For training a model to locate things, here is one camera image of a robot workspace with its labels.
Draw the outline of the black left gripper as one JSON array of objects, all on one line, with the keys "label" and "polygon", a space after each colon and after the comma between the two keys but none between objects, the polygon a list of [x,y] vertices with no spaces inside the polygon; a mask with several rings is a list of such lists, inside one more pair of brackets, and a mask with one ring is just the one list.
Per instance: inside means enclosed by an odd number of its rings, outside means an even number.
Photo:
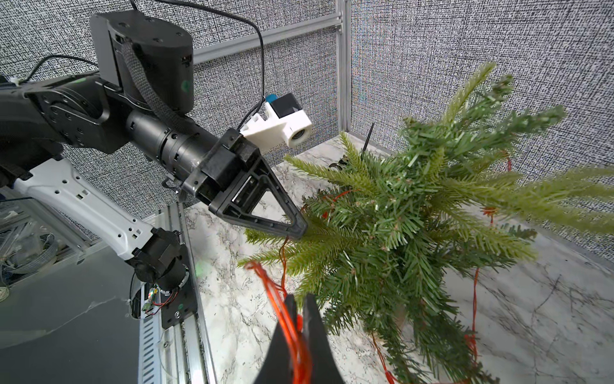
[{"label": "black left gripper", "polygon": [[[225,222],[300,239],[308,228],[307,221],[267,161],[257,160],[260,155],[258,146],[229,129],[189,173],[181,191],[209,205],[209,211]],[[283,210],[285,222],[254,214],[267,194]]]}]

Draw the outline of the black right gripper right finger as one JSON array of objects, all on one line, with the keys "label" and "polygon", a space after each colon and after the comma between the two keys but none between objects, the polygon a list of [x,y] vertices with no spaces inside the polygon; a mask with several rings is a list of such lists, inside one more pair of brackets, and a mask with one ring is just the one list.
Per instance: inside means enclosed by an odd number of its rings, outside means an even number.
[{"label": "black right gripper right finger", "polygon": [[311,358],[310,383],[343,384],[314,294],[305,296],[302,316],[303,334]]}]

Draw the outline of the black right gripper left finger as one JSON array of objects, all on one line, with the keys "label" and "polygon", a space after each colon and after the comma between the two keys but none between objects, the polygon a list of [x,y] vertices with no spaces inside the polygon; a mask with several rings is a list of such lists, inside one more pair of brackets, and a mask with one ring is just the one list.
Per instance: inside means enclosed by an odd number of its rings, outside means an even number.
[{"label": "black right gripper left finger", "polygon": [[254,380],[254,384],[291,384],[293,379],[292,358],[281,328],[281,320],[278,320],[264,363]]}]

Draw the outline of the red string lights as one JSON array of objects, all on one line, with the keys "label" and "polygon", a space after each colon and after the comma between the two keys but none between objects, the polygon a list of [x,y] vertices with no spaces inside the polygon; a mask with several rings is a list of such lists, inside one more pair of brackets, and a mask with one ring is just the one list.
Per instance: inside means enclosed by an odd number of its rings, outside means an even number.
[{"label": "red string lights", "polygon": [[251,243],[270,250],[241,261],[265,284],[286,337],[293,383],[310,382],[303,304],[314,294],[327,334],[360,323],[381,343],[387,379],[421,383],[443,370],[455,383],[494,383],[478,362],[470,329],[444,288],[445,272],[510,267],[528,254],[522,239],[488,227],[461,208],[447,182],[489,166],[448,163],[432,154],[346,155],[343,171],[289,158],[299,171],[329,182],[305,199],[308,228],[293,240],[248,230]]}]

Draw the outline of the small green christmas tree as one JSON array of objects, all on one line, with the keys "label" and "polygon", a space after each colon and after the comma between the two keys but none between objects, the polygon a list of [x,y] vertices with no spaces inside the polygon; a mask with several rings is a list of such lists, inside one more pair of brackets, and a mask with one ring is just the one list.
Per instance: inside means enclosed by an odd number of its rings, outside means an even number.
[{"label": "small green christmas tree", "polygon": [[315,295],[328,331],[360,324],[378,337],[401,382],[425,382],[427,371],[443,371],[455,383],[496,382],[477,360],[473,333],[458,320],[444,277],[533,260],[535,235],[488,224],[470,206],[581,233],[613,232],[612,214],[577,206],[612,200],[611,166],[579,166],[535,182],[497,169],[521,139],[545,134],[566,112],[555,106],[501,115],[513,77],[491,82],[494,68],[483,64],[441,117],[406,118],[405,145],[392,155],[360,151],[342,135],[341,166],[289,158],[296,170],[328,182],[303,201],[305,235],[246,231],[263,251],[243,266],[280,262],[300,278],[298,301]]}]

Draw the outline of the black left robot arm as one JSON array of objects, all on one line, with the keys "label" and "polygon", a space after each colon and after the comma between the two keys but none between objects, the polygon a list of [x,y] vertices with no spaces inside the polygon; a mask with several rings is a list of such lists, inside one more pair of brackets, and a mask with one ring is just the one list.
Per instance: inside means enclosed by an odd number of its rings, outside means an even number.
[{"label": "black left robot arm", "polygon": [[140,281],[167,292],[188,275],[176,233],[136,219],[96,190],[62,157],[65,146],[111,154],[132,143],[220,219],[301,238],[306,220],[264,159],[279,142],[293,147],[310,136],[295,97],[261,100],[266,119],[252,111],[217,137],[190,118],[189,32],[137,10],[95,14],[90,24],[96,71],[1,89],[1,184],[78,221]]}]

